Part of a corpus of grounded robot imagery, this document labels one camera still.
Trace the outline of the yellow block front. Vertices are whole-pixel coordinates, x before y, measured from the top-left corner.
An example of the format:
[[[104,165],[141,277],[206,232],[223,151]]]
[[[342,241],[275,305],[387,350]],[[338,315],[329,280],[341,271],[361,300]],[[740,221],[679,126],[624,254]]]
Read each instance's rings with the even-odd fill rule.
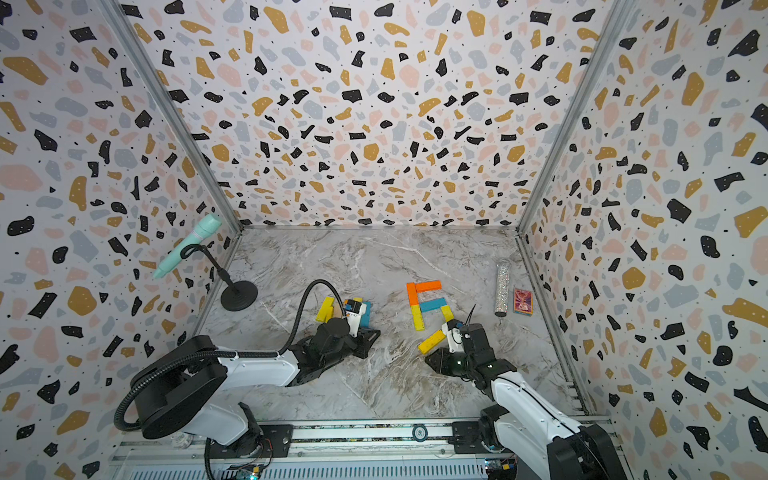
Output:
[[[427,355],[445,339],[446,339],[445,333],[442,330],[438,330],[434,332],[432,335],[430,335],[427,339],[422,341],[418,345],[418,349],[422,355]]]

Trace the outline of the yellow block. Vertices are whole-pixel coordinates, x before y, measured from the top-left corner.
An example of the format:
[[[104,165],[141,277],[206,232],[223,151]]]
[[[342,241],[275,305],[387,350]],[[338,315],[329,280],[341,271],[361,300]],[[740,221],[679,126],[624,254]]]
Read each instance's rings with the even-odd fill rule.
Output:
[[[434,332],[432,335],[430,335],[427,339],[422,341],[418,345],[418,349],[422,355],[427,355],[445,339],[446,339],[445,333],[442,330],[438,330]]]
[[[333,297],[326,297],[316,315],[316,320],[321,323],[327,323],[334,316],[334,304],[335,299]]]
[[[451,310],[451,308],[448,305],[443,305],[440,307],[440,311],[443,315],[444,321],[449,322],[455,319],[455,316]]]

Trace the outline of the teal block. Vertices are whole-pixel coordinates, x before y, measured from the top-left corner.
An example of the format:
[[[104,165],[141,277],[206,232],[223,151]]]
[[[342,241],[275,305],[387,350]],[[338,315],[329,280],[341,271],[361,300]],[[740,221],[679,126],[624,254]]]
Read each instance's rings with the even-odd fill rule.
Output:
[[[368,301],[365,301],[363,303],[363,306],[365,307],[365,310],[361,314],[360,326],[363,328],[368,328],[370,325],[370,314],[371,314],[372,304]]]
[[[422,312],[431,312],[431,311],[441,310],[443,307],[446,307],[446,306],[447,306],[447,302],[444,298],[428,300],[425,302],[421,302],[419,304],[419,308]]]

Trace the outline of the yellow-green block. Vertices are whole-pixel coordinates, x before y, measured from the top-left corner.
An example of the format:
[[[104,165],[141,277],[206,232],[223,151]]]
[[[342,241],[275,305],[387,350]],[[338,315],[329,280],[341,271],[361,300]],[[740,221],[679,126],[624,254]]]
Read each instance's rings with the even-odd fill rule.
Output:
[[[419,305],[412,305],[411,306],[411,314],[413,319],[413,325],[416,331],[424,331],[425,330],[425,323],[423,319],[423,315],[420,309]]]

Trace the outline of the orange block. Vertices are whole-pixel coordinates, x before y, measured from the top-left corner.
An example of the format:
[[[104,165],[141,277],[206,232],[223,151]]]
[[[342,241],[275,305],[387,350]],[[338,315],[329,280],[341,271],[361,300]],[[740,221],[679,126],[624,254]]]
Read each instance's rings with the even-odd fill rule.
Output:
[[[442,283],[439,280],[415,283],[414,288],[417,293],[437,291],[442,289]]]
[[[419,304],[418,292],[414,283],[407,283],[407,297],[410,306],[417,306]]]

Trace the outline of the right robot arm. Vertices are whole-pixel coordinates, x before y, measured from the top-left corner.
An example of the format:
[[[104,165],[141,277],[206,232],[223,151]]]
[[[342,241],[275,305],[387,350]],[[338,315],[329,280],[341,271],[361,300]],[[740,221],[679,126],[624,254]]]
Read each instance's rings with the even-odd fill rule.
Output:
[[[627,477],[605,429],[554,407],[495,355],[482,325],[450,320],[419,350],[433,371],[469,382],[493,401],[478,419],[453,423],[449,439],[458,454],[508,453],[489,465],[490,477],[512,479],[519,459],[541,479]]]

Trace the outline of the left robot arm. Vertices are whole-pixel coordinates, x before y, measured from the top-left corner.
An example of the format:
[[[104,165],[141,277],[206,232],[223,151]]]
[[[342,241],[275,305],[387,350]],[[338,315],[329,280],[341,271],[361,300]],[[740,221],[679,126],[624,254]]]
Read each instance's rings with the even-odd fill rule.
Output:
[[[282,353],[219,349],[209,336],[195,336],[134,376],[114,426],[148,440],[176,432],[198,435],[245,455],[265,434],[248,405],[216,403],[218,391],[309,383],[349,356],[365,359],[380,335],[333,318]]]

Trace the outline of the pink card box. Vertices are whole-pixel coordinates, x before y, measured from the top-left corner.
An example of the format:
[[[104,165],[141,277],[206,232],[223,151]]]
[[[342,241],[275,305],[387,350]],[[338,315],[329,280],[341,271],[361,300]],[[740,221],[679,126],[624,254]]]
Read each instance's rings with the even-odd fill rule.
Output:
[[[513,311],[517,314],[532,316],[534,313],[534,295],[531,291],[515,288],[513,290]]]

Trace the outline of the glitter tube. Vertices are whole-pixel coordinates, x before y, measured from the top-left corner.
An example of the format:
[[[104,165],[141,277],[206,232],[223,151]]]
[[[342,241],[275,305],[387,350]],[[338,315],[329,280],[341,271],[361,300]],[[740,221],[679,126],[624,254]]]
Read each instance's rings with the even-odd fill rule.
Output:
[[[494,299],[494,314],[503,318],[509,310],[509,290],[511,263],[508,259],[500,259],[496,264],[496,287]]]

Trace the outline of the black microphone stand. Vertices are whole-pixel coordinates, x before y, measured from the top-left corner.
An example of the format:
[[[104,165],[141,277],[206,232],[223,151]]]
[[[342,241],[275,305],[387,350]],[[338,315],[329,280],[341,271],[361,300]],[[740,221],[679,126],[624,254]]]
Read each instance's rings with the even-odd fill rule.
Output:
[[[195,252],[201,252],[205,255],[219,278],[226,284],[226,288],[220,297],[221,305],[225,310],[230,312],[242,311],[250,307],[257,300],[257,286],[248,280],[233,281],[228,271],[218,263],[207,246],[199,244],[185,248],[182,252],[183,259],[187,259]]]

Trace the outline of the mint green microphone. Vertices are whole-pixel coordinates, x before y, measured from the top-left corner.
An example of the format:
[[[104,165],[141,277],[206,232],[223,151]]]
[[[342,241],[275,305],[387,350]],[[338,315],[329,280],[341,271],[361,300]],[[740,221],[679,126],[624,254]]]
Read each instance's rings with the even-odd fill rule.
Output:
[[[171,273],[183,260],[182,252],[191,245],[202,244],[216,233],[222,225],[222,220],[215,214],[208,214],[200,220],[193,230],[157,265],[153,272],[154,279],[163,278]]]

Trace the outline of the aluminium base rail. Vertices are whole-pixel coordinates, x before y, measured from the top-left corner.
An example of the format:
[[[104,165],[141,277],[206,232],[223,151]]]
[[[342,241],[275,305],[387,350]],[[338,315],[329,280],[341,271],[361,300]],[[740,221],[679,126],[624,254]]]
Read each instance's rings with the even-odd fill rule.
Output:
[[[265,422],[265,437],[250,454],[207,445],[181,434],[148,441],[130,436],[110,458],[108,479],[490,479],[489,465],[508,453],[458,454],[452,424],[478,418]],[[632,478],[610,420],[576,417],[603,427]],[[512,479],[539,479],[516,461]]]

